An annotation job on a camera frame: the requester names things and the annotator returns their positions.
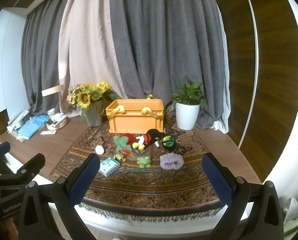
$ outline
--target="screw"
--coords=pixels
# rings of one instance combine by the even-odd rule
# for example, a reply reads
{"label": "screw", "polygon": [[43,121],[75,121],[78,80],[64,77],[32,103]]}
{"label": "screw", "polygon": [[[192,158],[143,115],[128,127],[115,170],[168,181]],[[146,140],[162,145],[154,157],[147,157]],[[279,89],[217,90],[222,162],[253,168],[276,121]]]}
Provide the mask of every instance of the screw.
{"label": "screw", "polygon": [[60,177],[59,179],[57,179],[57,183],[62,184],[66,181],[65,177]]}
{"label": "screw", "polygon": [[269,187],[273,187],[274,186],[274,184],[270,180],[266,181],[266,184]]}
{"label": "screw", "polygon": [[28,184],[28,186],[29,186],[29,187],[33,187],[35,184],[36,184],[35,181],[30,181],[29,184]]}
{"label": "screw", "polygon": [[245,183],[245,179],[243,177],[237,177],[237,182],[243,184]]}

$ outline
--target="purple towel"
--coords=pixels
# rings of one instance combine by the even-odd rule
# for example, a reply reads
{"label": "purple towel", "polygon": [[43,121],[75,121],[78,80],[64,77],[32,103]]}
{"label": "purple towel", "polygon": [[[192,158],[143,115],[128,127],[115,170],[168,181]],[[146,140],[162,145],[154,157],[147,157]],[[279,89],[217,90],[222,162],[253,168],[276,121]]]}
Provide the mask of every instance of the purple towel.
{"label": "purple towel", "polygon": [[181,155],[175,153],[167,153],[160,156],[160,166],[164,170],[178,170],[184,164]]}

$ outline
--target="beige curtain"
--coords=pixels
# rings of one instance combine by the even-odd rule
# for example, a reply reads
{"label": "beige curtain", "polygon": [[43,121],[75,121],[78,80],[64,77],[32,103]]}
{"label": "beige curtain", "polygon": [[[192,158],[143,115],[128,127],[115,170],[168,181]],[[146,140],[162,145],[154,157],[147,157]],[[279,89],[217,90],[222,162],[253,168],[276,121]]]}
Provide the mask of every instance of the beige curtain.
{"label": "beige curtain", "polygon": [[65,112],[70,85],[105,81],[127,98],[113,44],[109,0],[68,0],[59,34],[59,80],[66,87]]}

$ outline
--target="green frog toy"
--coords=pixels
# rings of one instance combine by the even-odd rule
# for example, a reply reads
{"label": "green frog toy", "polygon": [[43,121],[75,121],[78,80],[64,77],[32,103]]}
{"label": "green frog toy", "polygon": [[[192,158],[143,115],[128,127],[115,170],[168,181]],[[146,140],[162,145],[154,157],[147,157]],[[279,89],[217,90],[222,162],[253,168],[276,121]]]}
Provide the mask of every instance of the green frog toy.
{"label": "green frog toy", "polygon": [[151,165],[150,156],[140,156],[137,158],[137,164],[139,164],[139,168],[150,168]]}

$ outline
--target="gray vase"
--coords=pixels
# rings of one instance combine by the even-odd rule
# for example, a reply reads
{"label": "gray vase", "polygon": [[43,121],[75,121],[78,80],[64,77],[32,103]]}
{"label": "gray vase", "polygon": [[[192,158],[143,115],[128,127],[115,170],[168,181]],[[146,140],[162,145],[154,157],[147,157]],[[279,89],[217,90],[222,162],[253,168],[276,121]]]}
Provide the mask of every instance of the gray vase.
{"label": "gray vase", "polygon": [[97,101],[90,104],[88,111],[86,112],[86,119],[88,125],[91,127],[102,124],[102,114],[104,112],[104,101]]}

